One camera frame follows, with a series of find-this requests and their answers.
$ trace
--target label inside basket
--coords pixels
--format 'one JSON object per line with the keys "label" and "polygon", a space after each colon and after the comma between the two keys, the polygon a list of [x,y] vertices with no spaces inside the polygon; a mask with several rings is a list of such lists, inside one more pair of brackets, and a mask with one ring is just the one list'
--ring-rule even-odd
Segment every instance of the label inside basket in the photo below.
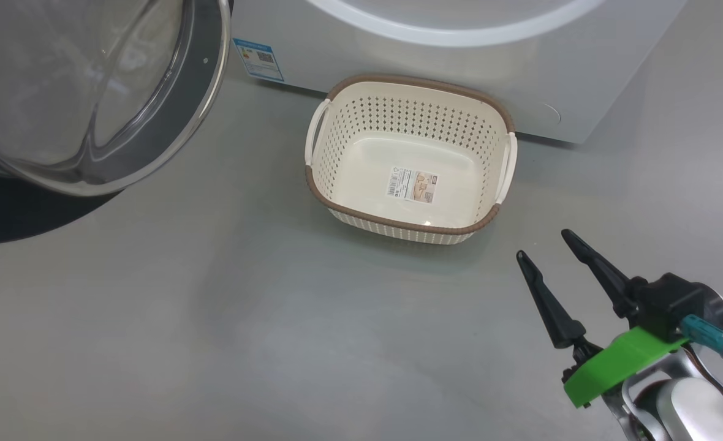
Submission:
{"label": "label inside basket", "polygon": [[437,174],[413,168],[392,167],[387,196],[432,204],[437,188]]}

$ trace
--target barcode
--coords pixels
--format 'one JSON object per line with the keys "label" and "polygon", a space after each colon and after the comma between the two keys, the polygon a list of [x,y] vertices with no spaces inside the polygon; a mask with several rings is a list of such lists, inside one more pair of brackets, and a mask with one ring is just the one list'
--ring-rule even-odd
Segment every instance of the barcode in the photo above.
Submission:
{"label": "barcode", "polygon": [[397,181],[399,181],[399,175],[393,174],[391,178],[389,178],[389,191],[386,192],[389,196],[395,195],[395,190],[397,189]]}
{"label": "barcode", "polygon": [[258,54],[258,59],[260,59],[263,62],[274,62],[274,58],[272,58],[271,53],[266,52],[260,52],[256,50],[256,53]]}

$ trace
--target basket bottom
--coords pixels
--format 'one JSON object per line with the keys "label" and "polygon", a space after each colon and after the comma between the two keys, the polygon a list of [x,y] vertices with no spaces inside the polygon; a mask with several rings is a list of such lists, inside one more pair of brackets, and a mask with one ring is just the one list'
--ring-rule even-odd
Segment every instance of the basket bottom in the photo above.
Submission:
{"label": "basket bottom", "polygon": [[[399,170],[409,170],[408,178],[399,178]],[[450,143],[422,137],[390,133],[364,133],[350,140],[337,173],[333,200],[350,209],[374,216],[434,227],[463,228],[476,222],[481,200],[481,167],[466,150]],[[413,181],[418,173],[437,176],[434,185],[417,196]],[[390,195],[392,185],[406,188],[410,196]]]}

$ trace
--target blue and white sticker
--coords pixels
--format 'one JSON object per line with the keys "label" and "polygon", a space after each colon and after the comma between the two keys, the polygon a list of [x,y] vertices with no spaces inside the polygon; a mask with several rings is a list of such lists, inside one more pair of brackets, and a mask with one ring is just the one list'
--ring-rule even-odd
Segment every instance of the blue and white sticker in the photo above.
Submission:
{"label": "blue and white sticker", "polygon": [[246,42],[240,39],[233,39],[236,50],[244,61],[247,73],[256,78],[283,81],[282,72],[274,58],[271,47],[253,42]]}

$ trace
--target teal connector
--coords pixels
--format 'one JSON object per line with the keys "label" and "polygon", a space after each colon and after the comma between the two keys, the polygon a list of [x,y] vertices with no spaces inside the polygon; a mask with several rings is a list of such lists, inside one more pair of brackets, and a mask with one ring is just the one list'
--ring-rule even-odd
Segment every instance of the teal connector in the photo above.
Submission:
{"label": "teal connector", "polygon": [[681,322],[681,331],[690,341],[707,346],[723,358],[723,330],[696,315],[687,315]]}

